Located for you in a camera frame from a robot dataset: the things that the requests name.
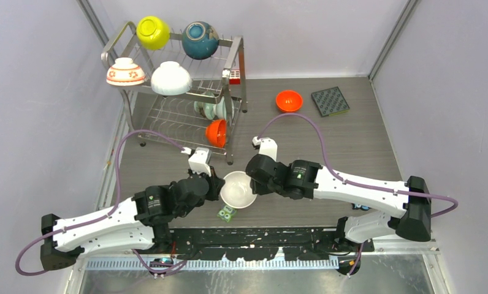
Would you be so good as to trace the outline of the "dark grey studded baseplate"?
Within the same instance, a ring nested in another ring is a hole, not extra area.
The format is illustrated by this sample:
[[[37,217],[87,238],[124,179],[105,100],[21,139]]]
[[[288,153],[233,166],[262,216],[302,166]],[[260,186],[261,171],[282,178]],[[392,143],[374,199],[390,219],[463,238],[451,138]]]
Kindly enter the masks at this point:
[[[337,115],[350,109],[338,86],[313,92],[311,99],[322,117]]]

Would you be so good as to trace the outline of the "white bowl red pattern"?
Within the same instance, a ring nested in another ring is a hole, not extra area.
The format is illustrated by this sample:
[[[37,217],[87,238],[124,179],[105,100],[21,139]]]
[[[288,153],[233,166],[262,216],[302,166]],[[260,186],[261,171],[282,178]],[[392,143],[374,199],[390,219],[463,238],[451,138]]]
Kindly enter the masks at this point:
[[[116,58],[106,75],[106,82],[114,86],[140,85],[145,79],[144,70],[132,58]]]

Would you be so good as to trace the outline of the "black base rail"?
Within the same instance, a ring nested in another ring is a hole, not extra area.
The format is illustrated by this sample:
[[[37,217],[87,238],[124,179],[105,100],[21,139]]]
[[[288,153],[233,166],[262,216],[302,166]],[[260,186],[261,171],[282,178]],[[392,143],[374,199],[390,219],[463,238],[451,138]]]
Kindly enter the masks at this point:
[[[140,254],[165,254],[187,260],[227,258],[236,261],[324,260],[330,255],[355,255],[360,246],[339,237],[333,227],[174,228],[163,245],[140,249]]]

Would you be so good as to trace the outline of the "green owl puzzle piece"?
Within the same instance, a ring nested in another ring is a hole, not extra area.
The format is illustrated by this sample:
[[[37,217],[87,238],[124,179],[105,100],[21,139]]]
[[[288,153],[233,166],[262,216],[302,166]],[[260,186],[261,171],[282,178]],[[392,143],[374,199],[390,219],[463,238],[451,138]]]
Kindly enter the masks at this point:
[[[237,210],[235,208],[225,205],[219,210],[218,217],[226,222],[230,222],[236,212]]]

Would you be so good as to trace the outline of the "dark blue ceramic bowl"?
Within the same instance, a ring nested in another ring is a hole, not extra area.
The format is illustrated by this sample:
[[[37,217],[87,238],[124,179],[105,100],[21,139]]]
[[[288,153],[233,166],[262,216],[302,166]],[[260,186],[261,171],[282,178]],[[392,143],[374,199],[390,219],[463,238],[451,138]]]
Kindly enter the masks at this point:
[[[207,22],[195,21],[187,25],[183,31],[181,44],[187,56],[195,60],[204,60],[217,51],[219,35]]]

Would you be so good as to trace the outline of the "orange bowl white inside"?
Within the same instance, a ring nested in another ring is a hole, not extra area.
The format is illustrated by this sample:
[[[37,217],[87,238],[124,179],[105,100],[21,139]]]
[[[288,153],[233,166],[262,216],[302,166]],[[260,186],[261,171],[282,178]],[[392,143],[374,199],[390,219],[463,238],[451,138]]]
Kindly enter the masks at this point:
[[[251,178],[244,171],[230,172],[223,180],[219,196],[227,206],[243,209],[251,206],[257,199],[257,194],[251,187]]]

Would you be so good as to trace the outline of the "yellow bowl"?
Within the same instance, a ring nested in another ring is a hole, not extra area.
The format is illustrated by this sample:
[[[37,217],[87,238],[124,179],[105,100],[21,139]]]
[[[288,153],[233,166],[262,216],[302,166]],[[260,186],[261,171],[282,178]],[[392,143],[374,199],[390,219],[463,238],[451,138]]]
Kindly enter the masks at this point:
[[[144,48],[148,50],[160,50],[170,39],[170,28],[160,18],[147,16],[139,21],[136,34]]]

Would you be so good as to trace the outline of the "pale green ceramic bowl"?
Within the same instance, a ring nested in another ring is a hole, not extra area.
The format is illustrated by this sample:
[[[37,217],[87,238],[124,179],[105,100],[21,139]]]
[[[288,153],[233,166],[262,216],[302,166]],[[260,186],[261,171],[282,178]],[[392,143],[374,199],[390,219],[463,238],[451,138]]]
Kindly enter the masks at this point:
[[[214,113],[214,106],[213,103],[206,103],[206,102],[194,102],[194,111],[200,114],[203,118],[214,120],[215,113]]]

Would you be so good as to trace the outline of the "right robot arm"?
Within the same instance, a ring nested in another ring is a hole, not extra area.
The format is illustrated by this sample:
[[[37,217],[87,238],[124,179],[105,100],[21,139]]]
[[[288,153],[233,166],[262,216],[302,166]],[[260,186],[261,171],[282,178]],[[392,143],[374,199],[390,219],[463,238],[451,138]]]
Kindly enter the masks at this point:
[[[341,251],[379,236],[395,234],[403,239],[428,242],[431,239],[431,201],[423,178],[407,181],[380,181],[349,174],[343,180],[323,165],[295,160],[289,165],[257,154],[247,164],[255,194],[276,193],[293,200],[308,198],[339,200],[367,206],[372,213],[338,220],[334,243]]]

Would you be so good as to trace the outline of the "red white toy block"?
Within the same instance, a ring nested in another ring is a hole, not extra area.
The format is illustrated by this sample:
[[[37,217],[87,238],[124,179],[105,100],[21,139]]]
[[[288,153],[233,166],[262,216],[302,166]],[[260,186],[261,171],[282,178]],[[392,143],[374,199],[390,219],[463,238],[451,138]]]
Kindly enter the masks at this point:
[[[230,71],[229,84],[230,85],[240,85],[241,84],[241,75],[240,75],[240,71],[238,69]]]

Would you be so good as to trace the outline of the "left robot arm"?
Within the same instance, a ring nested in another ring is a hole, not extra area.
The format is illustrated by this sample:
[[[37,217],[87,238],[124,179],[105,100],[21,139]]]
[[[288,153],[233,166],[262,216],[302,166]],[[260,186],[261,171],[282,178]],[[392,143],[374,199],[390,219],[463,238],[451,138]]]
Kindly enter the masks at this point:
[[[130,249],[166,253],[173,245],[169,223],[206,201],[217,201],[224,183],[214,169],[201,174],[189,171],[187,178],[149,186],[117,207],[68,219],[45,215],[41,219],[42,267],[60,270],[80,257]]]

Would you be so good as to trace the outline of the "orange plastic bowl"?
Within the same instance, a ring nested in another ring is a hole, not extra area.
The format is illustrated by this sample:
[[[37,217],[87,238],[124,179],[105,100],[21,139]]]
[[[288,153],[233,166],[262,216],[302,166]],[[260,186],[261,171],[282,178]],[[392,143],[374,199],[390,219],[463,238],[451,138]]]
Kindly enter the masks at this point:
[[[275,103],[283,113],[293,113],[302,108],[303,97],[296,91],[284,90],[276,95]]]
[[[205,130],[205,136],[212,146],[224,148],[226,144],[226,121],[224,119],[212,121]]]

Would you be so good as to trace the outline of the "blue owl puzzle piece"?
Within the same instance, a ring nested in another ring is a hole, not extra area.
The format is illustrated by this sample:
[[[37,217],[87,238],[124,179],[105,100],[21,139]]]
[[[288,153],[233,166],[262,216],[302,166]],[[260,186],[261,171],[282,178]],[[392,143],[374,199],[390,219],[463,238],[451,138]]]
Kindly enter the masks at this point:
[[[361,210],[361,211],[368,211],[370,210],[370,207],[364,206],[364,205],[359,205],[357,203],[352,204],[352,209],[354,210]]]

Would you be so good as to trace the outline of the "plain white bowl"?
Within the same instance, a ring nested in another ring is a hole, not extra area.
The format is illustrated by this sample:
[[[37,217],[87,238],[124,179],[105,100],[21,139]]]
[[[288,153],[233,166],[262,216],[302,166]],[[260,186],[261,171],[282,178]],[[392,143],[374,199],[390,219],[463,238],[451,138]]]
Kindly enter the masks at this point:
[[[162,96],[177,96],[187,93],[193,85],[189,72],[178,62],[165,61],[151,76],[151,89]]]

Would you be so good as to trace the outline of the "metal two-tier dish rack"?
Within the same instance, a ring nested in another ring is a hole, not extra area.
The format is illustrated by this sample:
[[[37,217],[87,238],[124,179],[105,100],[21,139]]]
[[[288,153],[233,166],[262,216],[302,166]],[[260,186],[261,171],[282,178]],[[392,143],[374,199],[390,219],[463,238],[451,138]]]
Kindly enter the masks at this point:
[[[180,144],[190,147],[209,148],[215,154],[224,155],[229,165],[234,163],[234,144],[232,135],[235,132],[237,117],[246,113],[246,78],[242,77],[238,96],[232,95],[231,76],[234,69],[244,64],[243,37],[221,39],[217,51],[205,60],[191,59],[183,50],[181,32],[170,32],[170,40],[162,49],[150,51],[143,47],[136,34],[136,25],[127,21],[105,44],[101,60],[106,69],[113,65],[116,58],[131,58],[140,65],[147,77],[141,85],[120,86],[124,103],[123,114],[130,130],[134,130],[135,116],[132,114],[134,100],[148,95],[154,102],[142,116],[142,128],[160,132]],[[192,77],[192,88],[179,96],[162,96],[151,88],[151,74],[165,61],[178,62]],[[194,111],[195,102],[217,104],[224,101],[227,110],[227,135],[223,147],[215,147],[208,142],[205,131],[210,120]]]

